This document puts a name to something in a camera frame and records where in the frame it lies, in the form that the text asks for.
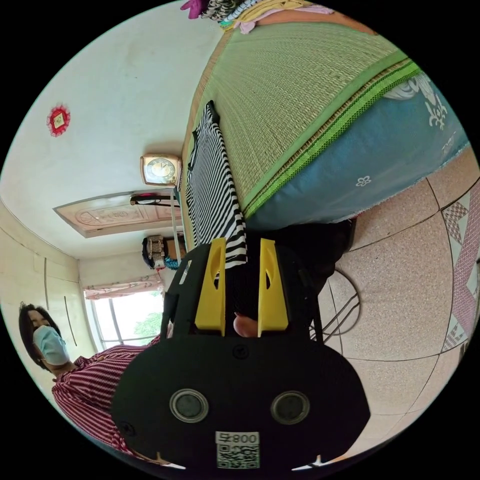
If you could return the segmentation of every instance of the red wall decoration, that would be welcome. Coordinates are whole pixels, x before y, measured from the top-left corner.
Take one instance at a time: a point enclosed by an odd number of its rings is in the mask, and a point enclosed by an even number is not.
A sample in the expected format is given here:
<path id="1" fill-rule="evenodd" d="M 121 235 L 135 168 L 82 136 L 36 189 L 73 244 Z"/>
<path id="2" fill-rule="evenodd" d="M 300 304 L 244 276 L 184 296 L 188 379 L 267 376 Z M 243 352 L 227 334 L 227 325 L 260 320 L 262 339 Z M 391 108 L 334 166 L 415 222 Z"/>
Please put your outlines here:
<path id="1" fill-rule="evenodd" d="M 65 105 L 53 107 L 46 118 L 46 125 L 52 137 L 59 137 L 67 130 L 70 124 L 70 112 Z"/>

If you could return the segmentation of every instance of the surgical mask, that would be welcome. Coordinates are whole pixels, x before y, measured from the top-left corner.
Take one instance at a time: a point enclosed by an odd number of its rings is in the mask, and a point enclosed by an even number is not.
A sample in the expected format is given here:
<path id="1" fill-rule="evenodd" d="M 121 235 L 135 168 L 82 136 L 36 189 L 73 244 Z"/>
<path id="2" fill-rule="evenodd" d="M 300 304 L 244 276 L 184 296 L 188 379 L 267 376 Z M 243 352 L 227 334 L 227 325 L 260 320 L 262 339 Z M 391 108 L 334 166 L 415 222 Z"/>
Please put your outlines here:
<path id="1" fill-rule="evenodd" d="M 51 326 L 39 326 L 33 332 L 33 343 L 50 365 L 65 365 L 70 361 L 65 340 Z"/>

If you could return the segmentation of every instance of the label sticker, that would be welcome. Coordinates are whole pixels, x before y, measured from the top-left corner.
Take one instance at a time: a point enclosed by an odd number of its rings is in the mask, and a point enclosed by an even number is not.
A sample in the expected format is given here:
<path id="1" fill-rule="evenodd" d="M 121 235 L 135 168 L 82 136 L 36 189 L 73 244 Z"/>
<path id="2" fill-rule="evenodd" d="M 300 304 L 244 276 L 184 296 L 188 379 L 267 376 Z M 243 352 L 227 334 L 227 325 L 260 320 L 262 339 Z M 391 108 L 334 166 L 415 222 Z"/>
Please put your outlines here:
<path id="1" fill-rule="evenodd" d="M 219 469 L 260 468 L 257 431 L 216 431 L 216 466 Z"/>

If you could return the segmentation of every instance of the pink curtain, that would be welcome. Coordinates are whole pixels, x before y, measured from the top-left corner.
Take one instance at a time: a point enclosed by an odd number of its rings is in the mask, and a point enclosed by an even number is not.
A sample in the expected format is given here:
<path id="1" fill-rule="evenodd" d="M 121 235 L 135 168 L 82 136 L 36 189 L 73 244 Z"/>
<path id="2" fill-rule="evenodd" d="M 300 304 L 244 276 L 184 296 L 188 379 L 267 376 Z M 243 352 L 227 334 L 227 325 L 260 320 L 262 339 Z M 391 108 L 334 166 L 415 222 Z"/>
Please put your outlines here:
<path id="1" fill-rule="evenodd" d="M 139 292 L 164 291 L 164 281 L 158 273 L 143 276 L 129 282 L 116 282 L 106 285 L 91 285 L 84 289 L 87 300 L 114 299 Z"/>

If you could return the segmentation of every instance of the hand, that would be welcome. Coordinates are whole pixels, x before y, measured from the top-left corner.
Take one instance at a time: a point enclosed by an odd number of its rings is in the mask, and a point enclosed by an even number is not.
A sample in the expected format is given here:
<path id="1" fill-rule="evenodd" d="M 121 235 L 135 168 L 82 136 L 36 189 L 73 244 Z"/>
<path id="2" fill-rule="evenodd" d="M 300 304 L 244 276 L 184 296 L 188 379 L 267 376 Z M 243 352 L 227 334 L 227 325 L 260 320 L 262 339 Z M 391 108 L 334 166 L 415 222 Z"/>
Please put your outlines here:
<path id="1" fill-rule="evenodd" d="M 259 323 L 248 316 L 235 312 L 233 328 L 241 337 L 258 337 Z"/>

